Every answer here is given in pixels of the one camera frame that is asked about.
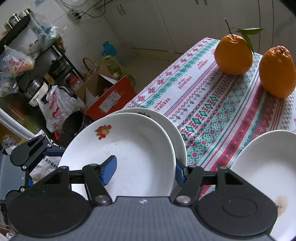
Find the white plate with fruit print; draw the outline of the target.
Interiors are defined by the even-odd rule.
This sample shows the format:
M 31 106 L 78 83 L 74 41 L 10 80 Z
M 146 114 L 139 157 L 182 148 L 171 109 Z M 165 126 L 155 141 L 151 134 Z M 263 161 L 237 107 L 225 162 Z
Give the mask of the white plate with fruit print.
M 161 113 L 158 113 L 155 110 L 147 108 L 126 108 L 115 111 L 112 114 L 115 113 L 137 113 L 145 115 L 156 121 L 168 134 L 173 144 L 176 158 L 180 160 L 183 163 L 183 165 L 187 166 L 187 151 L 181 133 L 166 116 L 164 116 Z

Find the white kitchen base cabinets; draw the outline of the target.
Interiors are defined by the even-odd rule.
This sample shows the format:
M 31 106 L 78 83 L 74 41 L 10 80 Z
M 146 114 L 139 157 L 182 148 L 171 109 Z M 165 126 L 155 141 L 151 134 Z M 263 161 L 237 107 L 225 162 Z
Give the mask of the white kitchen base cabinets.
M 255 52 L 282 45 L 295 54 L 295 14 L 280 1 L 107 1 L 104 17 L 135 48 L 184 53 L 205 37 L 262 28 L 250 38 Z

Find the white red plastic bag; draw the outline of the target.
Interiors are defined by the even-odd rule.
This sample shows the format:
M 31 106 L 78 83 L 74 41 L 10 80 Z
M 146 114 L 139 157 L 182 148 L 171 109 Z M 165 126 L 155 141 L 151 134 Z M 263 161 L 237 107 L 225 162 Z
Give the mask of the white red plastic bag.
M 81 99 L 71 97 L 65 90 L 57 85 L 52 86 L 46 96 L 48 103 L 37 99 L 38 106 L 46 120 L 49 132 L 54 133 L 62 128 L 64 121 L 69 115 L 78 110 L 85 110 L 86 105 Z

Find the patterned red green tablecloth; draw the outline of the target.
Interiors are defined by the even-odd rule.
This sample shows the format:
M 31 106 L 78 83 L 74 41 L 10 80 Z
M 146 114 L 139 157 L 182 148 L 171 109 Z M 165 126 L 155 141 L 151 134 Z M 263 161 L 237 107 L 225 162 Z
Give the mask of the patterned red green tablecloth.
M 259 63 L 239 76 L 214 59 L 218 40 L 204 38 L 148 84 L 128 108 L 149 108 L 179 130 L 187 163 L 206 171 L 230 167 L 253 139 L 273 130 L 295 131 L 295 94 L 278 99 L 261 86 Z

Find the red cardboard box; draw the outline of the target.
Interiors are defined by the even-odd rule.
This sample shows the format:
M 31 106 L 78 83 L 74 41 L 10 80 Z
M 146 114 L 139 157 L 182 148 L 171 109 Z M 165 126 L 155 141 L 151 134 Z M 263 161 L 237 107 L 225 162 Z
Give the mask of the red cardboard box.
M 90 106 L 85 113 L 93 120 L 99 120 L 122 109 L 136 96 L 130 79 L 124 76 Z

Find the brown open cardboard box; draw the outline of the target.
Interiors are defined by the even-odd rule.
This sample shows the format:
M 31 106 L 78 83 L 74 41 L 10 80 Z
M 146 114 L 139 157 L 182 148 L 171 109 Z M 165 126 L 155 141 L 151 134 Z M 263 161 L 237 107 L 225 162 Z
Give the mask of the brown open cardboard box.
M 109 90 L 117 80 L 113 78 L 109 70 L 103 66 L 74 91 L 87 107 L 90 107 L 99 97 Z

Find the black metal storage shelf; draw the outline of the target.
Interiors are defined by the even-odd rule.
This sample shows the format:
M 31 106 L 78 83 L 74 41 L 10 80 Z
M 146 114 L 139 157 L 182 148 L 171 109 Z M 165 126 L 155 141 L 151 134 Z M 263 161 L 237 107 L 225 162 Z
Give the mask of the black metal storage shelf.
M 1 39 L 1 97 L 19 93 L 36 106 L 43 98 L 41 91 L 54 85 L 75 96 L 72 82 L 83 77 L 65 54 L 61 29 L 43 22 L 35 13 L 12 18 L 16 19 L 14 26 Z M 29 50 L 10 47 L 26 28 L 36 35 L 37 41 Z

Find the blue plastic kettle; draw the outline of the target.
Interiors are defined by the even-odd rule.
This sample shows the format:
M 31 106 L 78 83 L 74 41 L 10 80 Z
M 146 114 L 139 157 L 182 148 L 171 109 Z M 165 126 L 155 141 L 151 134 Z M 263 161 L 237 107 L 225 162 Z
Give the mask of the blue plastic kettle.
M 114 47 L 114 45 L 110 44 L 109 41 L 105 41 L 103 44 L 103 52 L 102 52 L 102 56 L 106 57 L 106 56 L 112 56 L 115 57 L 117 55 L 117 51 Z

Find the orange with green leaf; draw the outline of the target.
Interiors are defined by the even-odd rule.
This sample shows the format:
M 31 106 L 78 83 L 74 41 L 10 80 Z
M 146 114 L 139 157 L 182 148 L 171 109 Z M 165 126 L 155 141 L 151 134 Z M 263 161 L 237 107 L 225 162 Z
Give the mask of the orange with green leaf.
M 218 43 L 214 58 L 219 69 L 229 75 L 241 75 L 252 66 L 254 48 L 250 35 L 257 35 L 263 28 L 230 27 L 229 34 Z

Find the bumpy orange without leaf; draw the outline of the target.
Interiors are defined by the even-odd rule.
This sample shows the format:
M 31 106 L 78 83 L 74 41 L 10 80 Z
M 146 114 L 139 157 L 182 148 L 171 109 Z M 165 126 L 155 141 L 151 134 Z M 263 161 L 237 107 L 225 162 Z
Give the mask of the bumpy orange without leaf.
M 277 98 L 287 98 L 295 89 L 295 65 L 284 46 L 270 48 L 260 60 L 259 77 L 263 88 Z

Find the white power strip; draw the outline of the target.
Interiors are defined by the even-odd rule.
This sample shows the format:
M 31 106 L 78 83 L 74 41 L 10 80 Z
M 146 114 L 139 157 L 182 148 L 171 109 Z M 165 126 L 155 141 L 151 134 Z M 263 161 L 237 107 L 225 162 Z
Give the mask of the white power strip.
M 75 10 L 75 9 L 69 9 L 68 11 L 69 16 L 71 16 L 71 18 L 73 18 L 73 20 L 75 20 L 76 22 L 79 21 L 81 19 L 81 16 L 79 15 L 79 13 Z

